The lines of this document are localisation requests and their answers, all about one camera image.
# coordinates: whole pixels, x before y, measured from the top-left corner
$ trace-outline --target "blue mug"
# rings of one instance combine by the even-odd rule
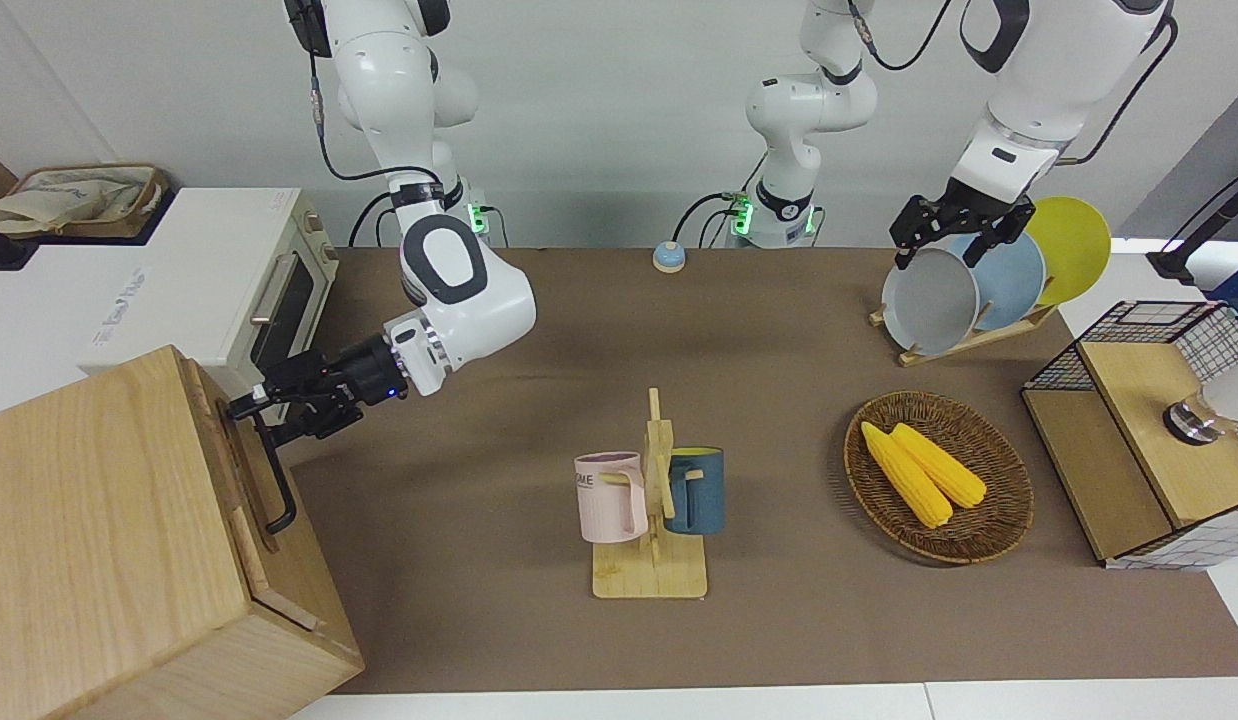
[[[719,447],[675,447],[669,484],[677,515],[669,532],[711,536],[725,527],[725,455]]]

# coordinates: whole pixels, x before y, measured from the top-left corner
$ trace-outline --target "plate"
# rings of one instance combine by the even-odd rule
[[[1036,204],[1028,233],[1045,257],[1045,268],[1054,281],[1039,301],[1057,306],[1081,297],[1108,268],[1112,256],[1112,231],[1103,214],[1076,197],[1047,197]]]
[[[953,506],[947,525],[926,528],[872,460],[863,421],[885,432],[895,423],[912,426],[984,480],[984,501],[968,510]],[[891,392],[863,405],[846,432],[844,461],[851,487],[872,522],[931,560],[954,565],[993,560],[1013,551],[1032,525],[1032,485],[1015,448],[983,414],[942,395]]]
[[[899,346],[917,355],[940,355],[976,327],[979,285],[961,259],[925,247],[912,256],[907,270],[890,270],[881,304],[885,329]]]
[[[974,234],[963,234],[950,242],[948,251],[961,259],[974,241]],[[976,323],[979,332],[999,332],[1020,322],[1041,299],[1041,288],[1045,287],[1045,259],[1026,233],[1015,242],[998,245],[985,252],[972,272],[979,285],[980,301],[993,304]]]

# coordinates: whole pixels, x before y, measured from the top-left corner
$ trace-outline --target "mug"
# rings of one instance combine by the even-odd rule
[[[675,447],[669,484],[677,515],[669,532],[711,536],[725,527],[725,454],[719,447]]]
[[[579,529],[593,543],[628,542],[646,534],[646,480],[636,452],[593,452],[574,458]]]

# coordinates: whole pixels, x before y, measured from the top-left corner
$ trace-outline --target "white toaster oven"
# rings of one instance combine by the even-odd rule
[[[230,396],[303,351],[339,266],[300,188],[184,188],[78,362],[98,374],[175,345]]]

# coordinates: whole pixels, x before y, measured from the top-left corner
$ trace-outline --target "oven door handle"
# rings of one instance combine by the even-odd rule
[[[281,299],[286,296],[286,287],[290,287],[290,280],[293,278],[295,268],[298,265],[298,252],[290,252],[290,255],[276,259],[272,264],[272,273],[267,276],[267,286],[264,286],[262,296],[259,296],[259,302],[250,313],[250,324],[271,325],[277,319]]]

